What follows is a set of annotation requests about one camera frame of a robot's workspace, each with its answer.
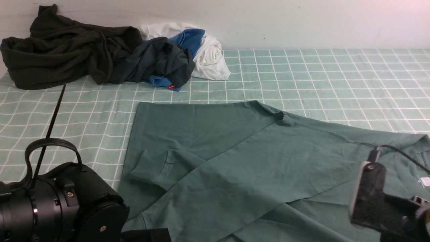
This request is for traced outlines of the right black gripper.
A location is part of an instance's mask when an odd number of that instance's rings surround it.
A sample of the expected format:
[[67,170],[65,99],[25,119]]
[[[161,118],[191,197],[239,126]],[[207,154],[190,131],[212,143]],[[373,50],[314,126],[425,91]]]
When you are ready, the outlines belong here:
[[381,242],[428,242],[429,241],[429,201],[419,196],[404,199],[385,195],[385,204],[393,215],[388,222],[394,222],[395,228],[383,225]]

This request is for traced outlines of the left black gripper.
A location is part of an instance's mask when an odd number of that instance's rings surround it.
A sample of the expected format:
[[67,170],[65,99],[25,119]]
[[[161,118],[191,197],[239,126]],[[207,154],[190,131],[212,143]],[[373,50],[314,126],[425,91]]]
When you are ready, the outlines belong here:
[[167,228],[122,229],[130,213],[124,199],[94,170],[68,162],[44,174],[61,207],[60,233],[49,229],[46,242],[170,242]]

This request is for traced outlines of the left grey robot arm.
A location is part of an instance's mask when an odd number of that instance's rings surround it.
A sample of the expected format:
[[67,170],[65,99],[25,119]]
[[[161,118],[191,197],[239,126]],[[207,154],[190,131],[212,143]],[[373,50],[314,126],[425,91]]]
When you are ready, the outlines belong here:
[[2,242],[170,242],[167,228],[122,232],[130,208],[94,170],[68,162],[33,191],[1,183]]

